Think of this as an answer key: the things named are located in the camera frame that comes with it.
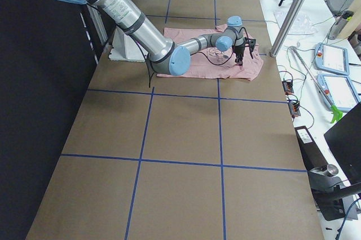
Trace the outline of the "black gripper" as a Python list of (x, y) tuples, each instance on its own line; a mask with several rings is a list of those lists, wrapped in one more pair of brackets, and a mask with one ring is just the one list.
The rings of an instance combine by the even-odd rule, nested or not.
[(234, 53), (236, 55), (235, 63), (237, 65), (242, 65), (243, 64), (242, 58), (244, 57), (244, 45), (234, 46)]

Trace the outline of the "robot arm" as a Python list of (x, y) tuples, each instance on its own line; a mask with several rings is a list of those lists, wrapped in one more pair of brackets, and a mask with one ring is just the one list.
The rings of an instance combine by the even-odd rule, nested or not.
[(231, 16), (227, 20), (227, 28), (221, 33), (203, 34), (176, 44), (164, 37), (131, 0), (57, 1), (89, 4), (102, 9), (126, 35), (148, 52), (147, 66), (158, 74), (179, 76), (186, 73), (191, 65), (191, 56), (209, 47), (221, 52), (232, 49), (238, 63), (242, 62), (246, 47), (253, 49), (239, 16)]

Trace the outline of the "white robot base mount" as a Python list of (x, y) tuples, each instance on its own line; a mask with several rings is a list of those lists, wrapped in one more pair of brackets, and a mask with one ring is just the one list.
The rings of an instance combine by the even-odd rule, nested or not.
[(132, 62), (144, 62), (142, 52), (140, 51), (137, 44), (123, 31), (116, 27), (113, 42), (113, 49), (111, 49), (111, 55), (109, 56), (111, 60), (120, 60), (120, 61), (132, 61)]

